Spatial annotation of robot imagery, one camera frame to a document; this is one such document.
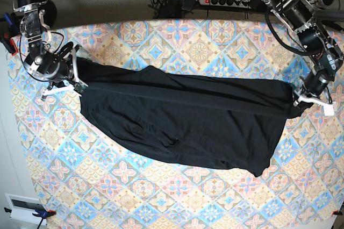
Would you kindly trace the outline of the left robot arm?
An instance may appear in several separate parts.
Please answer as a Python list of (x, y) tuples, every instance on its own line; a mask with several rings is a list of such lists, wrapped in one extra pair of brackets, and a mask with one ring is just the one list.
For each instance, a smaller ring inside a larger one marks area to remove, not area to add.
[(314, 69), (303, 82), (296, 95), (319, 97), (330, 82), (335, 80), (336, 72), (343, 65), (343, 52), (332, 39), (323, 24), (314, 16), (315, 8), (308, 0), (261, 0), (267, 6), (265, 14), (268, 27), (272, 27), (269, 15), (274, 14), (287, 29), (296, 34), (301, 50), (286, 45), (276, 34), (276, 40), (287, 50), (308, 56)]

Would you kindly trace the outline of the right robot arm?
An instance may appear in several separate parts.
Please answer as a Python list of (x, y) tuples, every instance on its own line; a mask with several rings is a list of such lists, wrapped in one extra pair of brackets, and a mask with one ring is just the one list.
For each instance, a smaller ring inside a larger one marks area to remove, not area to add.
[(28, 56), (23, 60), (24, 69), (35, 80), (53, 85), (66, 81), (78, 82), (76, 52), (72, 42), (60, 50), (51, 51), (51, 27), (57, 17), (57, 9), (51, 0), (17, 0), (14, 11), (23, 13), (19, 31), (27, 39)]

